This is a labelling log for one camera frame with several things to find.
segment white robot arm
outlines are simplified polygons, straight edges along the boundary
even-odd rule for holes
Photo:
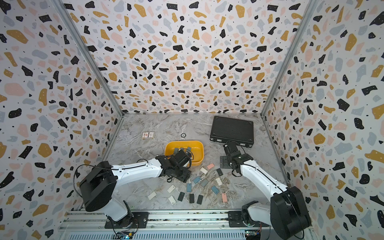
[[[242,220],[250,226],[256,221],[272,225],[282,239],[307,228],[310,224],[303,196],[296,187],[288,188],[265,172],[248,154],[241,154],[236,144],[225,144],[232,174],[236,171],[255,184],[270,201],[270,205],[252,201],[242,206]],[[186,182],[190,171],[184,167],[190,158],[180,150],[171,156],[157,156],[148,162],[129,165],[109,165],[107,161],[93,168],[80,183],[85,209],[100,210],[109,216],[117,228],[128,226],[133,219],[127,203],[119,201],[112,193],[117,187],[149,177],[169,176]]]

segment yellow bowl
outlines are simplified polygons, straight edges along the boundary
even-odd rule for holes
[[[204,159],[204,146],[200,141],[173,141],[167,144],[165,155],[172,155],[175,148],[191,148],[192,166],[199,166]]]

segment gray marble surface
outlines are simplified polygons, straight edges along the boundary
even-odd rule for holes
[[[163,155],[167,143],[180,140],[198,140],[204,145],[204,160],[200,166],[191,167],[191,177],[187,183],[192,183],[192,192],[187,192],[187,184],[174,179],[172,183],[166,177],[143,179],[121,186],[115,194],[121,200],[126,200],[131,209],[239,209],[242,205],[253,200],[268,203],[262,192],[245,177],[234,177],[230,169],[222,169],[224,175],[220,177],[223,185],[218,186],[215,178],[218,177],[216,169],[220,165],[220,156],[224,156],[222,144],[211,142],[212,114],[183,115],[183,114],[148,114],[128,115],[124,119],[113,148],[107,158],[110,164],[130,164],[140,158],[151,159],[156,155]],[[244,148],[258,164],[271,176],[283,182],[279,164],[270,144],[266,129],[260,115],[226,115],[229,118],[239,118],[254,122],[255,143],[251,148]],[[142,140],[142,132],[155,131],[155,139]],[[215,167],[207,174],[200,171],[201,167],[213,163]],[[209,183],[202,187],[200,182],[193,183],[193,179],[200,176]],[[176,189],[168,193],[171,185]],[[215,195],[211,190],[216,186],[220,193]],[[149,200],[147,196],[153,191],[156,197]],[[182,202],[178,201],[180,192],[185,192]],[[222,202],[221,193],[226,193],[228,202]],[[189,204],[189,194],[195,194],[195,203]],[[175,205],[171,205],[168,198],[173,196]],[[198,195],[203,195],[202,205],[197,204]]]

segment terrazzo wallpaper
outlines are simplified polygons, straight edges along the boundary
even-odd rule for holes
[[[118,116],[50,2],[0,8],[0,239],[53,239]]]
[[[383,1],[319,1],[266,113],[319,239],[384,239],[383,23]]]
[[[125,113],[256,113],[308,0],[64,3]]]

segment wire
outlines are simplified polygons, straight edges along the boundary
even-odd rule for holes
[[[112,226],[113,232],[116,234],[117,239],[120,239],[120,240],[121,240],[121,238],[119,237],[119,235],[116,233],[115,228],[113,227],[113,221],[112,221],[112,218],[111,218],[110,216],[108,216],[108,218],[109,218],[109,220],[110,220],[110,222],[111,222],[111,226]]]
[[[268,180],[269,181],[271,181],[278,189],[280,189],[280,191],[282,192],[282,193],[284,193],[284,191],[276,184],[276,183],[274,183],[271,179],[269,179],[269,177],[267,177],[262,171],[260,171],[259,169],[257,169],[257,168],[255,168],[254,166],[251,166],[251,165],[248,165],[248,164],[244,164],[244,165],[246,165],[246,166],[249,166],[249,167],[253,167],[254,169],[256,169],[257,171],[259,171],[261,174],[263,174],[266,178],[268,178]],[[293,209],[295,210],[295,213],[296,213],[296,217],[297,217],[297,219],[299,220],[299,223],[300,223],[300,225],[301,225],[301,230],[303,231],[303,237],[302,238],[299,238],[298,236],[296,236],[296,235],[294,235],[296,238],[298,238],[298,239],[304,239],[304,227],[303,227],[303,225],[301,224],[301,220],[300,220],[300,218],[299,218],[299,214],[297,213],[297,211],[296,211],[296,209],[295,209],[295,207],[293,206],[293,204],[292,204],[292,202],[291,202],[291,200],[289,199],[289,197],[288,197],[288,195],[287,195],[287,193],[284,193],[285,194],[285,196],[287,197],[287,199],[288,199],[288,201],[289,201],[289,203],[291,204],[291,206],[293,207]]]
[[[241,146],[238,142],[233,141],[233,140],[229,140],[229,141],[227,141],[225,144],[227,144],[227,143],[229,143],[229,142],[234,142],[234,143],[236,143],[237,145],[239,145],[239,146],[243,149],[243,151],[244,151],[244,153],[245,153],[245,150],[244,150],[243,146]]]
[[[233,174],[233,171],[234,171],[235,169],[233,169],[232,170],[232,175],[234,176],[234,177],[241,177],[242,176],[242,174],[240,173],[240,176],[236,176],[235,174]]]
[[[144,158],[140,158],[136,163],[138,163],[140,160],[145,160],[145,161],[147,161],[147,163],[149,163],[148,160],[144,159]]]

